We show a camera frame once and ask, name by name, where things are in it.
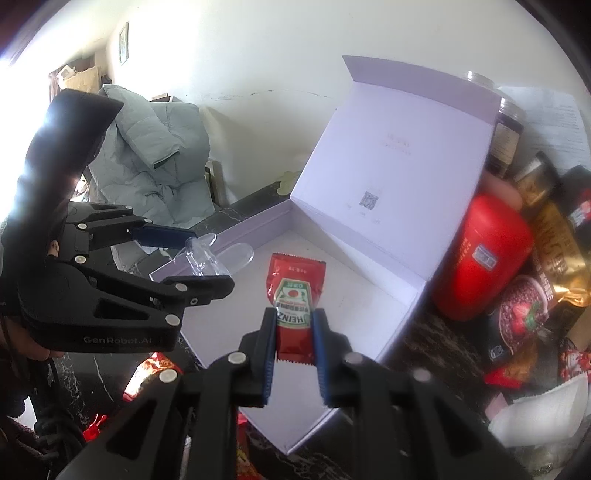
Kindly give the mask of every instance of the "paper sheet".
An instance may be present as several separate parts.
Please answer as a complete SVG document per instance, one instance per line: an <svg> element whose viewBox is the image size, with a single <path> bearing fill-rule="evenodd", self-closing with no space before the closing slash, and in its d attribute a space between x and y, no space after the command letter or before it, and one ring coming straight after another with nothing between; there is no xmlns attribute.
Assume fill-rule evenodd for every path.
<svg viewBox="0 0 591 480"><path fill-rule="evenodd" d="M591 170L587 133L572 95L536 87L499 90L527 114L514 161L517 165L525 164L542 150L561 176L579 164Z"/></svg>
<svg viewBox="0 0 591 480"><path fill-rule="evenodd" d="M587 376L578 375L541 395L515 400L488 429L507 448L561 442L577 432L588 399Z"/></svg>

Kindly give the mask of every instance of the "light blue jacket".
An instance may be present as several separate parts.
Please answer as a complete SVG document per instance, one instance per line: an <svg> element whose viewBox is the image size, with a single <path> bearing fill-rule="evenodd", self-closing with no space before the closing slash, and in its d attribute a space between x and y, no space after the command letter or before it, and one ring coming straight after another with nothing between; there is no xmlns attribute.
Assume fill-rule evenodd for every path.
<svg viewBox="0 0 591 480"><path fill-rule="evenodd" d="M131 205L158 225L190 228L214 213L205 181L209 138L199 108L149 102L117 85L101 95L124 107L90 164L96 188L90 201Z"/></svg>

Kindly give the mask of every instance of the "white tissue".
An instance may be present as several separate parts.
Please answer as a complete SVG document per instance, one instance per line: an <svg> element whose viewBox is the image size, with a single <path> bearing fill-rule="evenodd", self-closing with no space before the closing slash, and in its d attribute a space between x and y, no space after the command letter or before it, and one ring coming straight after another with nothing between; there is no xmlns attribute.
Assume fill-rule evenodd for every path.
<svg viewBox="0 0 591 480"><path fill-rule="evenodd" d="M572 437L587 409L587 375L503 408L488 429L505 447L543 445Z"/></svg>

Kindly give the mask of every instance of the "jar lid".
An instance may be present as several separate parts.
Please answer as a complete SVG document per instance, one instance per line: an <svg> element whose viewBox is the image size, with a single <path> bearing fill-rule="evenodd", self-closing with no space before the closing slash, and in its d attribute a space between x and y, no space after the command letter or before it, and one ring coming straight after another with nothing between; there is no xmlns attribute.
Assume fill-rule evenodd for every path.
<svg viewBox="0 0 591 480"><path fill-rule="evenodd" d="M504 113L506 116L518 121L521 125L525 122L525 112L507 98L501 98L499 113Z"/></svg>
<svg viewBox="0 0 591 480"><path fill-rule="evenodd" d="M485 77L484 75L480 75L480 73L468 70L465 73L464 78L466 80L469 80L470 82L480 85L481 87L488 88L489 90L495 90L495 82L493 82L490 78Z"/></svg>

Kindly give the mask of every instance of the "open box lid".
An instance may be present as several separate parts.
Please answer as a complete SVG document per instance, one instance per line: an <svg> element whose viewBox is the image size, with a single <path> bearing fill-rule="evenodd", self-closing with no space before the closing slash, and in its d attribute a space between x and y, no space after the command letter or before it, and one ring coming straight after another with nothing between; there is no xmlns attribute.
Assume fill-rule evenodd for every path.
<svg viewBox="0 0 591 480"><path fill-rule="evenodd" d="M486 160L501 97L398 61L343 57L355 82L291 199L411 284L431 279Z"/></svg>

